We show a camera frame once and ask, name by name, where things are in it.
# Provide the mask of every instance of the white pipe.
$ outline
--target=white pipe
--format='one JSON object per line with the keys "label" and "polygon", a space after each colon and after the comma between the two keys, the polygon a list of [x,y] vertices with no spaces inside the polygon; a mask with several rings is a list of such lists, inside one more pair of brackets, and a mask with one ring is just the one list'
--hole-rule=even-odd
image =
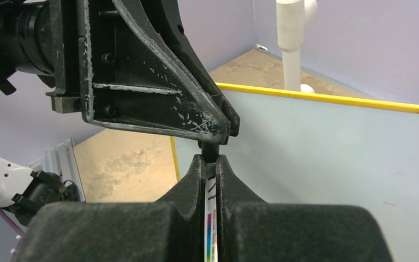
{"label": "white pipe", "polygon": [[314,21],[317,16],[319,6],[316,0],[304,0],[304,11],[306,12],[306,25]]}
{"label": "white pipe", "polygon": [[314,89],[310,85],[301,84],[301,92],[315,94]]}
{"label": "white pipe", "polygon": [[301,91],[301,54],[300,48],[282,51],[284,89]]}
{"label": "white pipe", "polygon": [[300,47],[304,27],[317,15],[316,0],[276,0],[277,36],[282,49],[284,89],[301,91]]}

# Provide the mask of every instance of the bolt hole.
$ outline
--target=bolt hole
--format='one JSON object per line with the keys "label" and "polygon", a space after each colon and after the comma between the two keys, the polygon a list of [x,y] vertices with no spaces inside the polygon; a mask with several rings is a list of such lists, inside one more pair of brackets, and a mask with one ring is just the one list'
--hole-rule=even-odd
{"label": "bolt hole", "polygon": [[111,53],[105,53],[102,55],[102,62],[104,64],[114,64],[115,63],[115,57]]}
{"label": "bolt hole", "polygon": [[118,110],[113,105],[106,105],[104,107],[104,113],[107,117],[114,117],[118,113]]}
{"label": "bolt hole", "polygon": [[179,32],[181,34],[184,34],[184,27],[182,27],[181,25],[177,25],[177,29],[179,29]]}

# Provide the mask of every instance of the colorful strip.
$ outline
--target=colorful strip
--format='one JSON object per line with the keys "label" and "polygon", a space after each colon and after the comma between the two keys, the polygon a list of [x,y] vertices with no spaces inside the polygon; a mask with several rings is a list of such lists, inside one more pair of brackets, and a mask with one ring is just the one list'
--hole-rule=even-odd
{"label": "colorful strip", "polygon": [[206,238],[206,261],[211,262],[211,214],[208,214],[208,235]]}

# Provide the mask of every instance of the yellow edge trim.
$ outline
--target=yellow edge trim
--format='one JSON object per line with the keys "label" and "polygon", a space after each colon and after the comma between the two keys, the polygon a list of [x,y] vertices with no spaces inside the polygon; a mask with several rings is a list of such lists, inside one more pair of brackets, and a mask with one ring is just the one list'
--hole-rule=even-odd
{"label": "yellow edge trim", "polygon": [[296,92],[296,91],[278,90],[278,89],[254,87],[254,86],[242,86],[242,85],[224,84],[224,83],[216,83],[216,84],[222,90],[247,92],[247,93],[255,93],[255,94],[265,94],[268,96],[297,98],[297,99],[311,100],[311,101],[318,101],[318,102],[325,102],[325,103],[362,106],[365,108],[376,108],[376,109],[384,109],[384,110],[419,114],[419,105],[415,105],[415,104],[404,104],[404,103],[387,102],[387,101],[353,98],[353,97],[330,96],[328,94],[310,94],[310,93],[302,93],[302,92]]}
{"label": "yellow edge trim", "polygon": [[176,171],[176,180],[179,182],[179,180],[181,180],[181,176],[179,175],[179,166],[177,165],[176,143],[174,142],[174,136],[170,136],[170,138],[172,158],[174,159],[174,170]]}

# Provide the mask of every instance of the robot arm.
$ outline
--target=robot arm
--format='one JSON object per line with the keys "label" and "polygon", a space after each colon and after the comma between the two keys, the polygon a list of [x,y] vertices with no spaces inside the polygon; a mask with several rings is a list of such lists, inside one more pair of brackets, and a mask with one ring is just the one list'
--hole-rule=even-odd
{"label": "robot arm", "polygon": [[[190,46],[177,1],[0,0],[6,95],[16,91],[7,80],[16,71],[54,88],[47,95],[55,112],[81,112],[98,126],[179,136],[203,148],[238,134],[240,118]],[[0,207],[24,214],[22,224],[45,204],[72,200],[66,191],[59,176],[0,158]]]}
{"label": "robot arm", "polygon": [[11,163],[0,157],[0,207],[8,207],[15,202],[12,198],[23,195],[33,181],[31,168]]}
{"label": "robot arm", "polygon": [[34,171],[0,157],[0,208],[15,214],[22,225],[28,226],[44,205],[78,200],[76,185],[66,187],[60,176]]}

